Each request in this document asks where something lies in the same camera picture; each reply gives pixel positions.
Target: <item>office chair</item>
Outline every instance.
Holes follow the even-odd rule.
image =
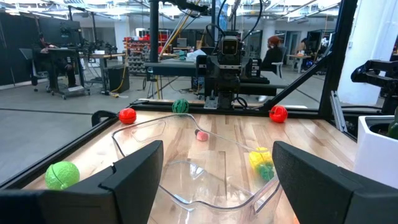
[[[284,58],[285,58],[285,53],[286,53],[286,48],[281,47],[282,50],[282,60],[281,62],[272,62],[271,65],[276,66],[276,75],[279,76],[282,79],[282,65],[284,64]]]
[[[26,60],[31,61],[32,63],[32,72],[30,74],[30,80],[32,82],[32,86],[34,86],[34,91],[38,91],[38,89],[36,88],[38,82],[38,79],[43,79],[46,78],[47,80],[49,79],[49,73],[47,71],[44,72],[37,72],[36,66],[35,66],[35,62],[33,60],[33,51],[32,49],[19,49],[21,51],[21,53],[24,55],[24,57],[26,58]],[[50,84],[48,84],[45,87],[45,91],[47,93],[50,93]]]

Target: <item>black metal frame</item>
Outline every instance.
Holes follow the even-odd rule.
[[[150,19],[151,22],[154,23],[154,26],[151,27],[151,46],[153,49],[157,49],[157,31],[159,28],[158,16],[159,16],[159,5],[158,0],[152,0],[150,2],[151,7],[153,7],[150,11]],[[332,90],[337,90],[338,82],[341,76],[341,69],[343,67],[343,62],[345,58],[346,46],[348,43],[348,38],[351,32],[351,26],[353,23],[353,17],[356,10],[357,0],[342,0],[340,3],[340,12],[338,17],[338,22],[336,26],[336,37],[333,45],[335,48],[333,49],[333,53],[322,61],[319,61],[318,64],[328,64],[328,73],[325,78],[325,84],[323,88],[322,98],[319,109],[311,110],[311,109],[293,109],[289,108],[289,117],[290,118],[308,118],[308,119],[325,119],[330,123],[333,123],[331,120],[331,109],[330,109],[330,99],[329,93]],[[157,54],[153,54],[150,57],[152,62],[157,61]],[[303,74],[298,80],[293,82],[290,86],[288,86],[282,94],[277,95],[274,101],[267,102],[262,110],[245,110],[239,106],[236,107],[235,110],[205,110],[203,109],[202,104],[190,104],[190,113],[202,113],[202,114],[227,114],[227,115],[238,115],[238,116],[268,116],[268,111],[266,110],[270,105],[275,103],[276,101],[280,101],[284,97],[286,97],[289,93],[295,90],[298,86],[300,86],[303,82],[308,80],[314,71],[318,69],[317,67],[313,67],[307,73]],[[153,102],[153,101],[135,101],[131,103],[130,108],[134,108],[136,110],[146,110],[146,111],[171,111],[171,103],[166,102]],[[357,118],[358,116],[377,114],[375,112],[365,112],[365,111],[344,111],[344,116],[347,118]],[[93,139],[99,133],[104,131],[110,125],[114,124],[118,119],[115,117],[107,118],[102,121],[100,124],[94,126],[91,130],[89,130],[84,135],[80,136],[78,139],[64,145],[60,149],[51,153],[47,157],[42,160],[36,162],[34,165],[28,167],[24,171],[18,173],[14,177],[5,181],[0,185],[0,189],[21,189],[36,178],[42,175],[46,168],[55,162],[61,161],[66,158],[71,153],[78,150],[82,145],[86,144],[88,141]]]

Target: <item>white container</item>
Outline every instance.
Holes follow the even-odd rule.
[[[369,121],[385,123],[394,116],[360,116],[354,172],[398,189],[398,140],[374,133]]]

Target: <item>green textured ball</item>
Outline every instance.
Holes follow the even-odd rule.
[[[186,99],[176,100],[173,103],[172,109],[173,113],[188,113],[189,103]]]
[[[62,161],[49,166],[44,179],[49,189],[63,190],[79,182],[80,173],[75,164]]]

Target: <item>clear plastic bowl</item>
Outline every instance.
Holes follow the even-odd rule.
[[[195,131],[208,134],[199,141]],[[159,189],[148,223],[272,223],[282,187],[251,167],[238,142],[202,130],[190,114],[173,114],[115,131],[120,159],[154,140],[164,144]]]

